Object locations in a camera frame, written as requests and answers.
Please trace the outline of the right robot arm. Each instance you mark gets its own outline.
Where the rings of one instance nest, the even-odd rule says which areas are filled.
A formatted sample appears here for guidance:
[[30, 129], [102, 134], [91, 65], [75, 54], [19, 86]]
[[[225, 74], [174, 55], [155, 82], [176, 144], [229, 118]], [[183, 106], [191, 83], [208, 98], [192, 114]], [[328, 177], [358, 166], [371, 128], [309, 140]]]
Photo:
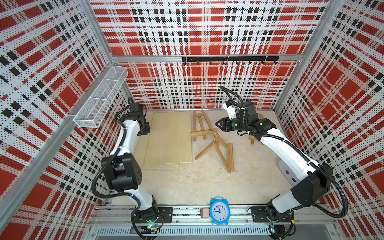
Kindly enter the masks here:
[[[280, 158], [280, 171], [292, 185], [288, 192], [266, 204], [267, 218], [271, 222], [279, 222], [285, 213], [300, 207], [315, 207], [335, 219], [345, 217], [349, 209], [348, 198], [333, 177], [333, 168], [304, 154], [272, 121], [259, 117], [252, 102], [244, 101], [238, 94], [223, 86], [220, 89], [229, 97], [223, 104], [228, 117], [217, 121], [216, 126], [223, 132], [235, 131], [240, 136], [254, 137], [271, 149]], [[317, 203], [331, 186], [340, 195], [342, 209], [339, 213], [332, 213]]]

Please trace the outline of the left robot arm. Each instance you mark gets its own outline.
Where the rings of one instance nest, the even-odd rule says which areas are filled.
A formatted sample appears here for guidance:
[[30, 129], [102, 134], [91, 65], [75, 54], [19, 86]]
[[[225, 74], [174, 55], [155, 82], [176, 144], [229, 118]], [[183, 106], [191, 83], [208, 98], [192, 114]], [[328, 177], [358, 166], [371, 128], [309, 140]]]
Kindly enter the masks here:
[[[135, 217], [153, 224], [161, 213], [155, 197], [141, 187], [143, 180], [142, 170], [134, 157], [136, 139], [150, 133], [150, 123], [146, 120], [147, 108], [136, 103], [132, 97], [128, 104], [114, 116], [115, 122], [120, 126], [120, 133], [112, 153], [101, 160], [101, 169], [95, 175], [91, 191], [99, 199], [111, 199], [121, 196], [130, 198], [135, 209], [131, 213], [131, 222], [138, 236], [143, 240], [153, 240], [154, 237], [145, 237], [136, 226]], [[108, 188], [115, 190], [115, 194], [102, 194], [96, 189], [98, 179], [104, 175]]]

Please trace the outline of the plywood board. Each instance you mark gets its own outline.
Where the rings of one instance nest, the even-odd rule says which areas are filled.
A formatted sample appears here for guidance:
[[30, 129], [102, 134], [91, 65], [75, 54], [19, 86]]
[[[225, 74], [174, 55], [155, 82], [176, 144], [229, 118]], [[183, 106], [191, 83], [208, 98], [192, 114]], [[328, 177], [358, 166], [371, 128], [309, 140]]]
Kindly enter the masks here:
[[[150, 123], [150, 133], [151, 133], [152, 118], [153, 118], [153, 114], [147, 115], [147, 120]], [[168, 166], [145, 166], [144, 165], [144, 160], [145, 160], [145, 156], [146, 156], [147, 145], [148, 145], [150, 133], [148, 135], [140, 137], [136, 151], [135, 151], [135, 158], [139, 162], [142, 169], [144, 169], [144, 170], [178, 170], [180, 164], [168, 165]]]
[[153, 113], [145, 166], [168, 166], [192, 162], [190, 112]]

